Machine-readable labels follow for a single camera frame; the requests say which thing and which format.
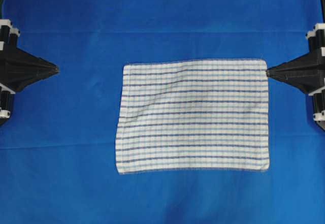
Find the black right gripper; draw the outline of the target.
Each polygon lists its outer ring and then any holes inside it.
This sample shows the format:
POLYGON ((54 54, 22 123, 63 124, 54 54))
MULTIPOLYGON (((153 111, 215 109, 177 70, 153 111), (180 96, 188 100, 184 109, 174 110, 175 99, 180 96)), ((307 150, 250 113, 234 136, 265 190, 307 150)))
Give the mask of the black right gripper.
POLYGON ((313 121, 324 130, 324 23, 317 23, 313 30, 306 34, 309 52, 284 62, 280 65, 268 68, 267 77, 286 83, 302 93, 312 97, 313 121), (313 68, 316 74, 302 71, 313 68))

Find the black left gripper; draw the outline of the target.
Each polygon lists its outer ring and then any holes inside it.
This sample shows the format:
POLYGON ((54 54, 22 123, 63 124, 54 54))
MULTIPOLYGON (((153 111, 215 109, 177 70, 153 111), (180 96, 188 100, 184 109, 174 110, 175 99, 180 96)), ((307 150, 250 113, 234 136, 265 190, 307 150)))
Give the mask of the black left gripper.
POLYGON ((19 37, 20 30, 13 26, 13 22, 10 19, 1 19, 1 126, 11 117, 16 92, 21 92, 31 84, 59 73, 57 65, 17 48, 19 37), (11 75, 9 84, 9 63, 49 69, 49 71, 38 70, 27 74, 11 75))

